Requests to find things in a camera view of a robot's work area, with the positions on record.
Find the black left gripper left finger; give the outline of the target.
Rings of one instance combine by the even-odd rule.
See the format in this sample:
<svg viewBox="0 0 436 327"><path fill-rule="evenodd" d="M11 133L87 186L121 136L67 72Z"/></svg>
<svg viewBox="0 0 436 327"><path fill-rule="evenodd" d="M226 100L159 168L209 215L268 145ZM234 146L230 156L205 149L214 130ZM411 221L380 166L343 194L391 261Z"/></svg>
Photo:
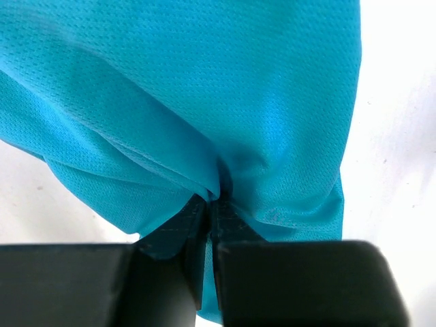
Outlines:
<svg viewBox="0 0 436 327"><path fill-rule="evenodd" d="M192 199L141 240L1 247L2 326L193 326L206 205Z"/></svg>

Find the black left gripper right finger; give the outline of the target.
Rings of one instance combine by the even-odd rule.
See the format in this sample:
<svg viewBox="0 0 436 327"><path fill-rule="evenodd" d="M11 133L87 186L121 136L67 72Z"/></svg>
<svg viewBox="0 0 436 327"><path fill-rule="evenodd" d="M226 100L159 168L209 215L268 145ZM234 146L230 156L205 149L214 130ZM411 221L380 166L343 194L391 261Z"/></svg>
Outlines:
<svg viewBox="0 0 436 327"><path fill-rule="evenodd" d="M228 200L210 207L224 326L408 326L390 267L364 241L272 243Z"/></svg>

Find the teal t shirt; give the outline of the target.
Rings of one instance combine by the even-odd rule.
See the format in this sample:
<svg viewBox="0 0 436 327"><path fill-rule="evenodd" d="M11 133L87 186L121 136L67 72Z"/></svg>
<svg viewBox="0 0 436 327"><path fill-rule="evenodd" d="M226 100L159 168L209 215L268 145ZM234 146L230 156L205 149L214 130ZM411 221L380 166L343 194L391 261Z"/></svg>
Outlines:
<svg viewBox="0 0 436 327"><path fill-rule="evenodd" d="M1 139L128 234L228 191L339 240L360 60L358 1L2 1Z"/></svg>

